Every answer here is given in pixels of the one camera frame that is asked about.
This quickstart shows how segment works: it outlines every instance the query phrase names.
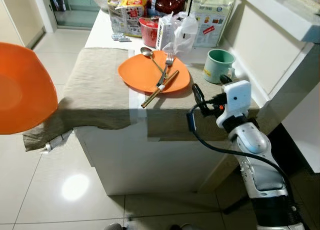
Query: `shelf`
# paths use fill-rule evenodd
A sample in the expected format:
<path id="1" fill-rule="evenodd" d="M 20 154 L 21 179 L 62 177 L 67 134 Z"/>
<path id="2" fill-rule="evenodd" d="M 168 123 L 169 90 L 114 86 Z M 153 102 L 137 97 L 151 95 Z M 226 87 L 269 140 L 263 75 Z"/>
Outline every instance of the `shelf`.
<path id="1" fill-rule="evenodd" d="M 320 16 L 307 11 L 296 0 L 246 0 L 294 38 L 320 43 Z"/>

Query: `red container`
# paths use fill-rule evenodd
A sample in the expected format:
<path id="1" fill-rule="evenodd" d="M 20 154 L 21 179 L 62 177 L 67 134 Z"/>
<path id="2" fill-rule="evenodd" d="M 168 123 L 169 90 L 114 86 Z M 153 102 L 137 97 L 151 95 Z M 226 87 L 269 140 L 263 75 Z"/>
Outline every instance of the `red container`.
<path id="1" fill-rule="evenodd" d="M 142 40 L 145 45 L 151 48 L 156 47 L 158 23 L 148 18 L 140 18 Z"/>

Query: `black cable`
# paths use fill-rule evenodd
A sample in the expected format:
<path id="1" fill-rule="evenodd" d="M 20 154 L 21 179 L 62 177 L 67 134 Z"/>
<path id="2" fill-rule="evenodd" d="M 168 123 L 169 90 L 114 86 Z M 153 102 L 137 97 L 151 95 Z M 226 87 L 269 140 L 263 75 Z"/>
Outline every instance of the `black cable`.
<path id="1" fill-rule="evenodd" d="M 191 110 L 189 111 L 189 114 L 192 114 L 194 113 L 195 109 L 200 107 L 201 105 L 205 105 L 205 104 L 212 104 L 213 103 L 213 100 L 207 100 L 207 101 L 203 101 L 203 102 L 200 102 L 200 103 L 197 103 L 196 105 L 194 105 Z M 284 184 L 286 186 L 286 190 L 288 192 L 288 196 L 289 198 L 291 198 L 291 201 L 292 201 L 292 204 L 295 202 L 294 201 L 294 197 L 293 197 L 293 191 L 292 191 L 292 188 L 291 188 L 291 185 L 290 185 L 290 181 L 289 181 L 289 178 L 288 176 L 286 175 L 286 173 L 278 166 L 276 165 L 275 163 L 273 163 L 272 161 L 268 160 L 268 159 L 265 159 L 264 157 L 261 157 L 261 156 L 258 156 L 258 155 L 254 155 L 254 154 L 251 154 L 251 153 L 246 153 L 246 152 L 240 152 L 240 151 L 234 151 L 234 150 L 229 150 L 229 149 L 221 149 L 221 148 L 217 148 L 215 146 L 212 146 L 210 145 L 209 143 L 207 143 L 206 141 L 204 141 L 199 135 L 198 133 L 196 132 L 195 129 L 191 130 L 192 133 L 195 135 L 195 137 L 199 140 L 200 143 L 202 143 L 204 146 L 206 146 L 207 148 L 211 149 L 211 150 L 214 150 L 216 152 L 219 152 L 219 153 L 223 153 L 223 154 L 232 154 L 232 155 L 238 155 L 238 156 L 243 156 L 243 157 L 248 157 L 248 158 L 253 158 L 253 159 L 257 159 L 257 160 L 260 160 L 270 166 L 272 166 L 273 168 L 275 168 L 280 174 L 281 176 L 283 177 L 283 181 L 284 181 Z"/>

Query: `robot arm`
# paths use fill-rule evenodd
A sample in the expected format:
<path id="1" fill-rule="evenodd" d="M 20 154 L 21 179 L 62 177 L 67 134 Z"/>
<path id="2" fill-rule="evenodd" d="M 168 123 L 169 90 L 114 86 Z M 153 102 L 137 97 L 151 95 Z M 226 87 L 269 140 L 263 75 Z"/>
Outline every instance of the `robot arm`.
<path id="1" fill-rule="evenodd" d="M 284 180 L 284 173 L 276 169 L 281 170 L 272 157 L 268 137 L 247 119 L 251 105 L 251 84 L 245 80 L 228 83 L 223 86 L 222 94 L 209 101 L 205 101 L 196 84 L 192 90 L 202 114 L 205 117 L 214 115 L 217 118 L 216 124 L 228 132 L 232 151 L 220 149 L 219 152 L 232 152 L 240 164 L 242 178 L 257 218 L 257 229 L 304 230 L 291 189 L 288 189 L 290 183 Z M 190 130 L 199 139 L 193 111 L 187 114 L 187 118 Z"/>

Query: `glass door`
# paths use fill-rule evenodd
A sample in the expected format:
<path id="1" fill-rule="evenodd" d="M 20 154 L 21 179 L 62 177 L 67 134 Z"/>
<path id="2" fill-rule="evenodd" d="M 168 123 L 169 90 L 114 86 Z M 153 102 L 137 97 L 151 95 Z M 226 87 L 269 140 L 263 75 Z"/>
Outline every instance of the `glass door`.
<path id="1" fill-rule="evenodd" d="M 94 0 L 50 0 L 58 27 L 92 28 L 100 10 Z"/>

